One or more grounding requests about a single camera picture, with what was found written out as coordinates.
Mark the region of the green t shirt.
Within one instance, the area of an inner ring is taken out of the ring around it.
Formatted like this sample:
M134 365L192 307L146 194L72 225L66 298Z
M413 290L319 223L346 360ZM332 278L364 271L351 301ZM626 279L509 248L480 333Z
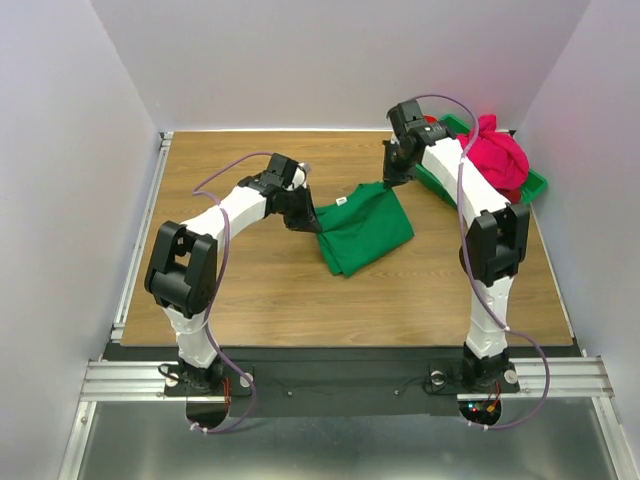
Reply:
M334 276L351 277L414 237L397 195L382 182L361 183L316 214L322 228L316 238Z

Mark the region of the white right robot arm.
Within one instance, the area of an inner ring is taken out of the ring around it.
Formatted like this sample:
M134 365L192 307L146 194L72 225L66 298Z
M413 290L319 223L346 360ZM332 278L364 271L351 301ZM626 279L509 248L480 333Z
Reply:
M415 99L393 106L387 118L393 137L384 144L385 185L403 185L423 167L456 202L460 261L472 289L460 378L482 390L509 367L507 310L526 256L529 210L499 193L469 159L475 136L461 143L447 124L427 122Z

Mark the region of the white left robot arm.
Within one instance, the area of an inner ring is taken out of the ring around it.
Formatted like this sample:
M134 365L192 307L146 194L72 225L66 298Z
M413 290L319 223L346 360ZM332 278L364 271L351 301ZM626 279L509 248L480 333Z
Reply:
M178 344L178 365L161 368L170 387L185 385L203 395L223 386L227 367L219 352L209 316L220 289L231 240L270 215L282 216L291 231L318 233L310 166L272 153L264 170L241 179L223 199L181 223L158 229L144 280L170 321Z

